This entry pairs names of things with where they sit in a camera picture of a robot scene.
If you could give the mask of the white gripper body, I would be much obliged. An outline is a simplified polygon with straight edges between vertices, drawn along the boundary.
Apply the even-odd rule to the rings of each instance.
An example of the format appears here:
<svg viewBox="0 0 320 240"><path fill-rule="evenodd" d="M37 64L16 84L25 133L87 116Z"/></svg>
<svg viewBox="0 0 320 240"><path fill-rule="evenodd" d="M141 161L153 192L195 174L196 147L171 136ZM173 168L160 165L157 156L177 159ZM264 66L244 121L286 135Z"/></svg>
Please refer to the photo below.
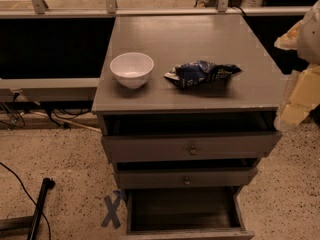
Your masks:
<svg viewBox="0 0 320 240"><path fill-rule="evenodd" d="M318 0L302 19L297 54L312 64L320 64L320 0Z"/></svg>

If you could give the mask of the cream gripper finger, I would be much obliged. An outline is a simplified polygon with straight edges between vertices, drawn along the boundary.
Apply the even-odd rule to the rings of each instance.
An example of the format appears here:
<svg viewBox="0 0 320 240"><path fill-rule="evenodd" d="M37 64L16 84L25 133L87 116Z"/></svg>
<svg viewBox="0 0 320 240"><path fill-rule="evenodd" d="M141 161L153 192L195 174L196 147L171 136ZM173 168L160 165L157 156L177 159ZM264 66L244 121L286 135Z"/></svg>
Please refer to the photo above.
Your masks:
<svg viewBox="0 0 320 240"><path fill-rule="evenodd" d="M320 104L320 66L310 64L302 72L289 75L274 126L286 132L297 127Z"/></svg>
<svg viewBox="0 0 320 240"><path fill-rule="evenodd" d="M281 50L299 50L302 41L303 21L294 24L286 33L278 37L274 46Z"/></svg>

